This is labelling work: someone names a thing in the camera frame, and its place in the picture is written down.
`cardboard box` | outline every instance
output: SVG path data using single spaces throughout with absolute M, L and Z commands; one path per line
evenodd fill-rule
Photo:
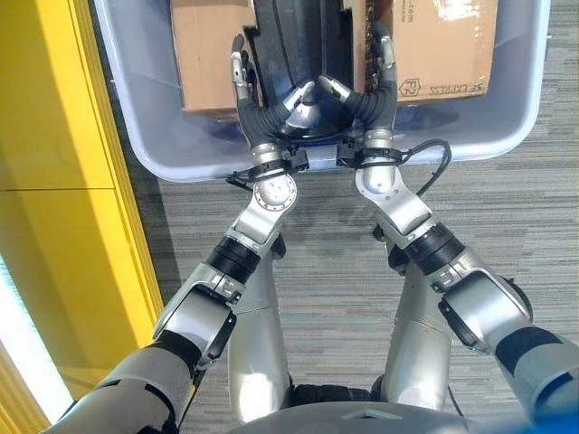
M 489 86 L 498 0 L 375 0 L 392 32 L 399 101 L 482 95 Z M 384 3 L 391 7 L 384 8 Z
M 344 9 L 352 9 L 357 91 L 366 85 L 370 13 L 393 35 L 399 101 L 486 92 L 498 0 L 341 1 Z M 244 26 L 255 25 L 252 0 L 171 0 L 171 15 L 184 110 L 236 118 L 231 44 Z M 248 43 L 245 49 L 250 51 Z
M 230 55 L 235 35 L 255 25 L 252 0 L 171 0 L 171 19 L 183 108 L 235 117 Z

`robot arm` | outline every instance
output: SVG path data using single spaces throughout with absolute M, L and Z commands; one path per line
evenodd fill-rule
M 385 34 L 379 38 L 381 70 L 375 93 L 360 95 L 337 80 L 319 78 L 321 86 L 364 123 L 357 191 L 375 208 L 385 237 L 441 295 L 439 309 L 453 332 L 466 346 L 494 354 L 530 414 L 576 408 L 579 347 L 533 325 L 522 291 L 465 247 L 404 184 L 398 169 L 401 151 L 393 146 L 392 42 Z
M 233 86 L 254 162 L 249 205 L 167 304 L 154 342 L 120 362 L 47 434 L 177 433 L 198 385 L 196 373 L 226 346 L 236 321 L 230 305 L 242 297 L 245 282 L 278 239 L 281 222 L 298 198 L 276 130 L 313 87 L 307 83 L 278 107 L 260 108 L 250 99 L 241 60 L 234 51 Z

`gray bin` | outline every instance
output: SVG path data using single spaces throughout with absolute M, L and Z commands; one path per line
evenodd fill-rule
M 396 130 L 401 149 L 429 138 L 452 147 L 454 161 L 508 152 L 535 124 L 540 100 L 550 0 L 499 0 L 489 92 L 415 108 L 447 118 Z M 138 160 L 168 181 L 214 179 L 246 169 L 251 156 L 239 125 L 182 110 L 167 0 L 95 0 L 128 135 Z M 336 145 L 308 149 L 311 170 L 335 167 Z M 437 160 L 437 150 L 411 162 Z

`gray carpet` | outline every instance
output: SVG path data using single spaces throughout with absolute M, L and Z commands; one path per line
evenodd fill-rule
M 452 165 L 424 199 L 498 273 L 516 278 L 539 326 L 579 343 L 577 9 L 575 0 L 554 1 L 541 113 L 527 140 L 505 156 Z M 223 182 L 157 180 L 123 141 L 167 300 L 248 195 Z M 430 171 L 405 167 L 404 180 L 415 188 Z M 291 374 L 296 383 L 368 388 L 384 369 L 403 282 L 370 234 L 375 221 L 353 194 L 352 173 L 297 175 L 296 181 L 301 202 L 284 226 L 288 255 L 276 265 Z M 235 426 L 226 364 L 223 358 L 205 376 L 182 432 L 222 433 Z M 493 359 L 458 344 L 451 386 L 474 420 L 521 414 Z M 447 411 L 453 411 L 449 403 Z

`yellow wall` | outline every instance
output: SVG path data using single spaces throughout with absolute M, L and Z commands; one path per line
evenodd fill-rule
M 0 53 L 0 252 L 79 398 L 161 298 L 86 0 L 5 2 Z

